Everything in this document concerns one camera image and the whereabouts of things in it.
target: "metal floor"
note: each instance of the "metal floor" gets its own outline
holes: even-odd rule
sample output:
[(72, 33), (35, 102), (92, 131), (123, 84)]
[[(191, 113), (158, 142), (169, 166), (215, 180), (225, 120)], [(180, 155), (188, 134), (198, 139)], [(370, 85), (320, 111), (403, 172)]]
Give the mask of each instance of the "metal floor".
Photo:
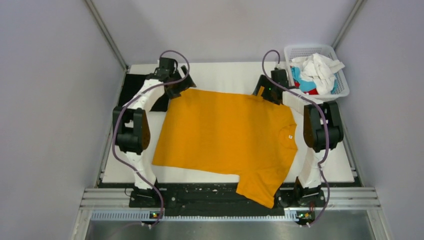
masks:
[(327, 211), (311, 228), (293, 222), (161, 222), (133, 225), (108, 238), (123, 221), (92, 221), (86, 240), (374, 240), (366, 211)]

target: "white plastic basket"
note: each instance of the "white plastic basket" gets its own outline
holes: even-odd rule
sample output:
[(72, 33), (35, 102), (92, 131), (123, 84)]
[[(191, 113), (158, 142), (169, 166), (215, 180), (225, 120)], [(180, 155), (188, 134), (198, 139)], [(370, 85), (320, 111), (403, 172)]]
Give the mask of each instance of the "white plastic basket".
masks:
[[(336, 53), (331, 46), (320, 45), (320, 44), (310, 44), (310, 45), (291, 45), (284, 48), (284, 56), (287, 62), (287, 72), (290, 85), (294, 86), (295, 82), (293, 80), (292, 71), (290, 70), (290, 62), (292, 59), (297, 57), (308, 57), (312, 54), (321, 54), (332, 60), (337, 60)], [(343, 71), (340, 70), (335, 74), (337, 81), (337, 89), (334, 91), (334, 94), (325, 94), (325, 95), (311, 95), (311, 97), (322, 100), (322, 101), (331, 101), (340, 97), (346, 97), (349, 95), (349, 86), (346, 82), (345, 75)]]

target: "white work surface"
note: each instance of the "white work surface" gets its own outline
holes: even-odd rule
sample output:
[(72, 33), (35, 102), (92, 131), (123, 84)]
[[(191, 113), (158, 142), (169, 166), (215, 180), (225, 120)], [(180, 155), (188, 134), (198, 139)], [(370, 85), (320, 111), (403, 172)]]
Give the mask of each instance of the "white work surface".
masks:
[[(132, 65), (130, 74), (152, 73), (157, 64)], [(266, 62), (265, 69), (270, 71), (275, 67), (275, 62)], [(191, 63), (190, 76), (199, 90), (207, 90), (221, 93), (234, 93), (251, 95), (258, 82), (259, 76), (263, 74), (260, 62), (215, 62), (215, 63)], [(297, 128), (295, 141), (297, 154), (294, 157), (290, 171), (285, 178), (285, 183), (293, 183), (299, 175), (304, 161), (307, 146), (303, 138), (303, 116), (292, 110)], [(164, 123), (165, 112), (149, 112), (147, 114), (150, 128), (150, 145), (143, 152), (145, 156), (153, 159), (156, 144)], [(218, 174), (207, 171), (185, 169), (169, 166), (152, 166), (159, 183), (238, 183), (239, 176), (233, 174)], [(337, 147), (328, 156), (324, 175), (331, 183), (353, 182), (351, 166), (348, 161), (345, 146), (339, 142)], [(133, 171), (118, 162), (109, 150), (106, 169), (103, 175), (103, 183), (134, 183)]]

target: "white wall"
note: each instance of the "white wall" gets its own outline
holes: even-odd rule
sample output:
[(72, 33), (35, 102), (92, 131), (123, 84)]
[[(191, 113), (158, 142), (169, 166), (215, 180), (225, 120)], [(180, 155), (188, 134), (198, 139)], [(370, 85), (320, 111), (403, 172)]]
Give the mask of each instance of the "white wall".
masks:
[(355, 0), (94, 0), (128, 64), (166, 49), (192, 62), (259, 61), (269, 49), (332, 44)]
[(357, 161), (394, 239), (423, 239), (424, 1), (368, 1), (337, 50)]
[(0, 2), (0, 239), (65, 240), (123, 70), (82, 0)]

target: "orange t-shirt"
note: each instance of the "orange t-shirt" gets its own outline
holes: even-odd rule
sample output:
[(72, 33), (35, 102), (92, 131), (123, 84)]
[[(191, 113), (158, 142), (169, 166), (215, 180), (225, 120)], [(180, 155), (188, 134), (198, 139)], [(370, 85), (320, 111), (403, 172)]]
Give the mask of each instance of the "orange t-shirt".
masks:
[(153, 164), (240, 176), (237, 193), (268, 208), (292, 166), (289, 107), (259, 96), (188, 89), (172, 99)]

